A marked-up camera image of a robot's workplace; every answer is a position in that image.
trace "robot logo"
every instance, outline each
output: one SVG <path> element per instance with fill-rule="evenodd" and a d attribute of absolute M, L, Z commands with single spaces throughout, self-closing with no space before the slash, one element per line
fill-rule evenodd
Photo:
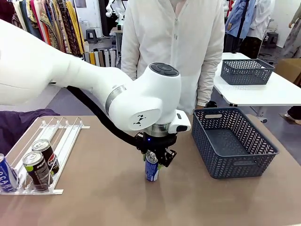
<path fill-rule="evenodd" d="M 140 123 L 141 120 L 146 119 L 146 117 L 144 117 L 143 114 L 142 115 L 138 115 L 138 117 L 139 117 L 139 121 L 138 122 L 134 122 L 134 125 L 137 124 L 137 125 L 141 126 L 141 123 Z"/>

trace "can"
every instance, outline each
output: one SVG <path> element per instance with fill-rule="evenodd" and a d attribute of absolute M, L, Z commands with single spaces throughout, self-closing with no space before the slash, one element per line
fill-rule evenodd
<path fill-rule="evenodd" d="M 32 178 L 36 190 L 40 192 L 47 191 L 53 179 L 42 152 L 32 151 L 24 155 L 22 161 L 29 176 Z"/>
<path fill-rule="evenodd" d="M 54 154 L 50 142 L 46 139 L 37 140 L 32 144 L 33 151 L 42 152 L 51 174 L 54 175 L 60 169 L 56 155 Z"/>
<path fill-rule="evenodd" d="M 151 151 L 147 151 L 145 155 L 145 178 L 148 181 L 156 181 L 158 179 L 159 168 L 158 159 L 156 154 Z"/>
<path fill-rule="evenodd" d="M 18 188 L 18 176 L 4 154 L 0 154 L 0 187 L 6 193 L 15 192 Z"/>

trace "acrylic rack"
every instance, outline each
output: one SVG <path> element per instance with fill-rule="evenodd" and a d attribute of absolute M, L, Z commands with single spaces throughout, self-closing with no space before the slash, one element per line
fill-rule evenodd
<path fill-rule="evenodd" d="M 63 189 L 56 189 L 56 184 L 62 174 L 62 171 L 66 165 L 66 162 L 68 160 L 68 157 L 71 153 L 71 150 L 74 146 L 74 143 L 76 142 L 76 139 L 79 135 L 79 132 L 81 129 L 89 129 L 90 126 L 85 126 L 83 124 L 83 121 L 77 117 L 74 123 L 69 123 L 67 120 L 65 120 L 65 123 L 63 122 L 64 117 L 62 117 L 60 120 L 58 120 L 56 117 L 53 117 L 49 123 L 46 123 L 46 121 L 42 121 L 42 124 L 40 125 L 39 129 L 33 134 L 33 136 L 29 139 L 27 144 L 24 146 L 24 148 L 21 150 L 20 154 L 14 158 L 12 162 L 9 162 L 11 166 L 14 166 L 14 170 L 16 171 L 16 174 L 18 175 L 18 188 L 17 191 L 11 192 L 11 193 L 5 193 L 0 190 L 0 194 L 2 195 L 45 195 L 45 194 L 62 194 Z M 32 183 L 32 179 L 30 176 L 28 176 L 28 173 L 23 166 L 22 158 L 25 154 L 32 151 L 32 144 L 39 139 L 47 139 L 50 141 L 52 147 L 56 145 L 55 148 L 53 148 L 54 153 L 56 154 L 57 160 L 59 162 L 59 171 L 52 176 L 53 183 L 48 186 L 48 191 L 46 192 L 38 192 L 35 190 L 35 187 Z"/>

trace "hand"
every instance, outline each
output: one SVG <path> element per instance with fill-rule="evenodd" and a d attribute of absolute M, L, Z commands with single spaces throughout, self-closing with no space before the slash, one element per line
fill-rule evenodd
<path fill-rule="evenodd" d="M 203 106 L 198 105 L 196 109 L 203 109 Z"/>
<path fill-rule="evenodd" d="M 230 31 L 231 27 L 232 27 L 232 24 L 229 23 L 229 24 L 228 24 L 228 27 L 227 27 L 228 31 Z"/>

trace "plastic basket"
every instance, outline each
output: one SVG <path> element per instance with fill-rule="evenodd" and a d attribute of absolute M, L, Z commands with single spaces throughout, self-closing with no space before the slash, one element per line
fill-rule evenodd
<path fill-rule="evenodd" d="M 261 176 L 278 150 L 239 108 L 193 113 L 192 136 L 215 179 Z"/>
<path fill-rule="evenodd" d="M 265 85 L 274 67 L 262 60 L 223 60 L 221 77 L 230 85 Z"/>

